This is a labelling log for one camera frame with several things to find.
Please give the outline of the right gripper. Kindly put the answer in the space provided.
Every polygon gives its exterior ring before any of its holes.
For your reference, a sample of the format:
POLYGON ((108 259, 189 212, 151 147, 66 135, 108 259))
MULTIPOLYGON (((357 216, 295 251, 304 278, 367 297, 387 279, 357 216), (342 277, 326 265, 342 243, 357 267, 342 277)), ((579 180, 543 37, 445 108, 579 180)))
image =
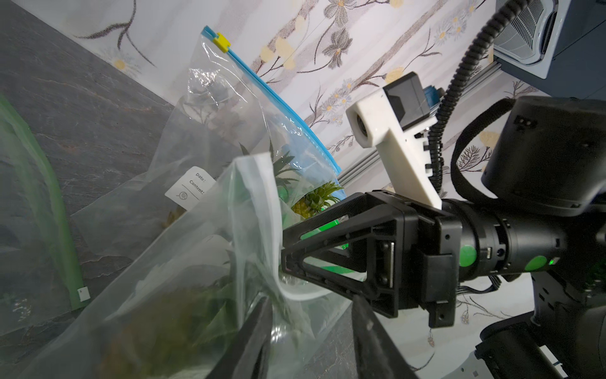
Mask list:
POLYGON ((455 323, 461 236, 452 213, 384 190, 357 193, 284 231, 282 270, 348 299, 358 295, 385 317, 420 307, 429 327, 447 328, 455 323))

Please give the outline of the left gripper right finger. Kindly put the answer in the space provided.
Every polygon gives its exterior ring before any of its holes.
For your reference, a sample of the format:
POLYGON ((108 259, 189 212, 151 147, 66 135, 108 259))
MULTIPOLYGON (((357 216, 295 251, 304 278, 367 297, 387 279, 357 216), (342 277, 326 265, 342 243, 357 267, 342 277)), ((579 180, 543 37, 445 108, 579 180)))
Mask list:
POLYGON ((418 378, 360 295, 353 297, 351 316, 359 378, 418 378))

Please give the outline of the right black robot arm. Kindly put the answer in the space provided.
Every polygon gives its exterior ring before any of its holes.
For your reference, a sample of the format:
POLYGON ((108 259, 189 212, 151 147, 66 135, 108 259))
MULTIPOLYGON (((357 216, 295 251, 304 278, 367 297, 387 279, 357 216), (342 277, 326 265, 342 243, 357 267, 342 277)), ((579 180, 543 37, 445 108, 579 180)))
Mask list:
POLYGON ((375 148, 393 191, 347 197, 283 234, 284 273, 353 303, 361 378, 414 378, 379 322, 422 308, 455 322, 470 280, 529 274, 532 311, 489 325, 456 378, 605 376, 605 103, 501 99, 459 135, 458 199, 442 199, 442 137, 473 71, 528 1, 495 12, 467 49, 436 113, 416 74, 347 109, 358 144, 375 148))

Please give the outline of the blue zip bag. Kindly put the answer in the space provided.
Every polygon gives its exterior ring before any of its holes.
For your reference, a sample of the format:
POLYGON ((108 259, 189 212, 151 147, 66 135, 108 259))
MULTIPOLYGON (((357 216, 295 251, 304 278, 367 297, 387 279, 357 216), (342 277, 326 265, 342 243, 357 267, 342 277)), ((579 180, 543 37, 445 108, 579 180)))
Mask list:
POLYGON ((339 167, 303 120, 205 28, 194 49, 185 94, 163 129, 148 170, 75 215, 93 254, 134 260, 162 232, 171 210, 186 211, 239 156, 289 152, 295 171, 284 177, 295 205, 310 191, 335 183, 339 167))

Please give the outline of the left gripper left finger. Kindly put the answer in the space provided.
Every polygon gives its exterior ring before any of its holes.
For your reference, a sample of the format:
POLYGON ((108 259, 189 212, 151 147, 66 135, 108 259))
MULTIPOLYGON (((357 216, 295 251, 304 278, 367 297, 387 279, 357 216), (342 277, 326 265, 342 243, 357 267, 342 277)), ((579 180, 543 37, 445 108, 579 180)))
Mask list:
POLYGON ((271 300, 263 297, 257 302, 226 353, 206 378, 266 378, 272 325, 271 300))

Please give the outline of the green zip bag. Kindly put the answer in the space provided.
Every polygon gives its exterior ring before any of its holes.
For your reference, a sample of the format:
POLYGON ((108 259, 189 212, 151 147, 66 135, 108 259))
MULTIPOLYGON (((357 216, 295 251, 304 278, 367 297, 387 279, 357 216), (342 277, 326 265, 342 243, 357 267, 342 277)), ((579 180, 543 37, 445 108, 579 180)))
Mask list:
POLYGON ((1 99, 1 333, 88 305, 66 207, 25 120, 1 99))

